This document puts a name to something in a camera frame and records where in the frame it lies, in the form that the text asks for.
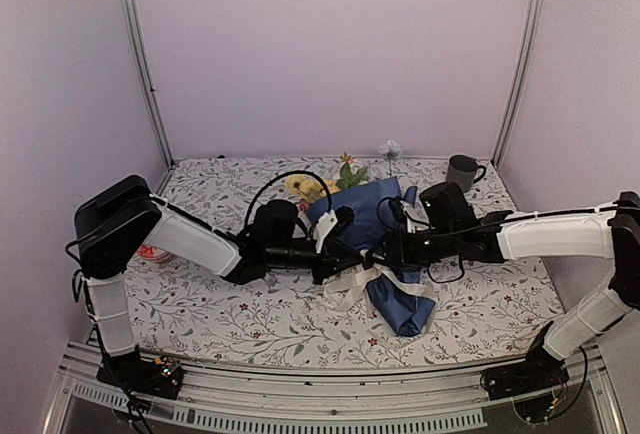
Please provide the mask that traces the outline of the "white fake flower stem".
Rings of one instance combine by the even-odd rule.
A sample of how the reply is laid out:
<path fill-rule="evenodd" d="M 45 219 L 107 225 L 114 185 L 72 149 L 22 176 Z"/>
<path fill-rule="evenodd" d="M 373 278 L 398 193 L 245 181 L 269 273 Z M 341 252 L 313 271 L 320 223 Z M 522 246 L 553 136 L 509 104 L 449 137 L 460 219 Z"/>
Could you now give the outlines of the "white fake flower stem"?
<path fill-rule="evenodd" d="M 370 180 L 369 166 L 356 161 L 347 151 L 340 156 L 340 168 L 335 182 L 340 191 L 364 185 Z"/>

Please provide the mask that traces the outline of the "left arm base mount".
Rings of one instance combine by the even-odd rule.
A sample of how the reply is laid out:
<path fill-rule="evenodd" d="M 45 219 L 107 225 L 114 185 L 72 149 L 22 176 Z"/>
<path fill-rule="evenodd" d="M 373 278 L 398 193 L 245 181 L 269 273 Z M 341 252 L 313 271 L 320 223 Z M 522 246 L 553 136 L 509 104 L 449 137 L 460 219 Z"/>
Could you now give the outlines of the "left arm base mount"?
<path fill-rule="evenodd" d="M 182 387 L 184 370 L 168 359 L 143 360 L 137 352 L 123 356 L 107 356 L 97 373 L 97 380 L 123 392 L 147 394 L 176 400 Z"/>

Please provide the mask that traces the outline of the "pale blue fake flower stem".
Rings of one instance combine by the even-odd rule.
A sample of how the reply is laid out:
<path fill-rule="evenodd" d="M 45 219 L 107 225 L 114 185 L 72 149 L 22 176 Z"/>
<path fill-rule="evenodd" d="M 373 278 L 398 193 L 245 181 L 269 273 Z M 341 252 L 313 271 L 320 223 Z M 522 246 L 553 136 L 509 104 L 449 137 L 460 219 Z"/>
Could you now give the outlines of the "pale blue fake flower stem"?
<path fill-rule="evenodd" d="M 402 156 L 402 147 L 395 140 L 386 140 L 378 147 L 378 153 L 385 159 L 388 173 L 392 176 L 394 163 Z"/>

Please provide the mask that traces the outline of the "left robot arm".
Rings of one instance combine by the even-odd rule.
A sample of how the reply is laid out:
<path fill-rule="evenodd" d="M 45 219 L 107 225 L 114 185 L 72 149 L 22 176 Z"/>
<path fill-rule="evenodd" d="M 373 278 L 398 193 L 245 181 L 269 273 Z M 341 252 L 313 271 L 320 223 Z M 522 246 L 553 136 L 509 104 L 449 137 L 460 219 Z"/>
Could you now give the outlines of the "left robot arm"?
<path fill-rule="evenodd" d="M 241 230 L 225 232 L 153 193 L 131 175 L 82 204 L 76 237 L 66 254 L 78 265 L 74 294 L 83 296 L 96 327 L 105 364 L 128 388 L 148 380 L 129 317 L 124 273 L 137 255 L 179 257 L 235 285 L 262 279 L 274 269 L 306 269 L 321 285 L 356 266 L 362 254 L 346 246 L 341 233 L 354 214 L 335 205 L 326 181 L 320 217 L 306 224 L 295 204 L 283 199 L 261 204 L 253 197 Z"/>

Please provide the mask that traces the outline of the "blue wrapping paper sheet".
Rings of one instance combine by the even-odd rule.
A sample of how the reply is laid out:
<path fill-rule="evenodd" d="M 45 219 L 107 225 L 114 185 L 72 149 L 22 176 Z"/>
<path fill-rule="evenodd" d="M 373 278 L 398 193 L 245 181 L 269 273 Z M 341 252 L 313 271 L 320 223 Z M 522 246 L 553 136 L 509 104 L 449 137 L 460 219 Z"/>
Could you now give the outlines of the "blue wrapping paper sheet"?
<path fill-rule="evenodd" d="M 399 337 L 413 338 L 423 333 L 436 306 L 435 295 L 421 284 L 418 269 L 391 261 L 390 249 L 382 245 L 386 234 L 406 231 L 389 207 L 395 198 L 413 202 L 417 188 L 401 192 L 397 178 L 376 180 L 331 195 L 333 207 L 350 208 L 354 220 L 338 236 L 347 247 L 376 256 L 368 269 L 348 278 L 347 287 L 366 292 L 371 305 Z"/>

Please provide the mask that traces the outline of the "pink bud leafy stem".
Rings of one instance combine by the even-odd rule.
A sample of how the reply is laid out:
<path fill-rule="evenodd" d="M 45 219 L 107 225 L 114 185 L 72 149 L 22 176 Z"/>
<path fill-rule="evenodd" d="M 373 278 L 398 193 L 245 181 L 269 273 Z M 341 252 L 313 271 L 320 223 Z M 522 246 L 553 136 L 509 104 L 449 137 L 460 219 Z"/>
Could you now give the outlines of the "pink bud leafy stem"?
<path fill-rule="evenodd" d="M 310 203 L 305 199 L 301 199 L 298 203 L 298 207 L 301 212 L 307 212 L 310 208 Z"/>

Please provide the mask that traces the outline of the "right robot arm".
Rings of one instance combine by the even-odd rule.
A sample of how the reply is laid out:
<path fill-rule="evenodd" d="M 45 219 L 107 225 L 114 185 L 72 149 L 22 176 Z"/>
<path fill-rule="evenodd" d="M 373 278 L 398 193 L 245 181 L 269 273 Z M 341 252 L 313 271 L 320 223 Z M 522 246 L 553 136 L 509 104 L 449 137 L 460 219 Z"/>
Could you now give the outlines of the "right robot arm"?
<path fill-rule="evenodd" d="M 569 312 L 545 325 L 524 361 L 488 376 L 537 390 L 592 338 L 639 307 L 639 196 L 624 191 L 611 203 L 551 212 L 474 214 L 461 188 L 444 182 L 419 199 L 431 224 L 415 233 L 392 230 L 364 256 L 366 267 L 429 268 L 447 257 L 486 264 L 529 257 L 598 257 L 613 273 Z"/>

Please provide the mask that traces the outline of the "clear plastic wrap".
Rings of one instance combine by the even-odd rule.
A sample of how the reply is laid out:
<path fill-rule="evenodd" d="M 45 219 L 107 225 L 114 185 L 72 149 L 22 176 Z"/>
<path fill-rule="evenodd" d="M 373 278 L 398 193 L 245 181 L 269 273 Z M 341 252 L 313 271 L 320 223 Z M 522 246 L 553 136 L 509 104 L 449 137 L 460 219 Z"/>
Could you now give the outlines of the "clear plastic wrap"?
<path fill-rule="evenodd" d="M 347 312 L 364 299 L 368 315 L 380 317 L 400 338 L 421 336 L 436 308 L 436 294 L 421 281 L 420 270 L 358 265 L 339 273 L 323 287 L 325 304 Z"/>

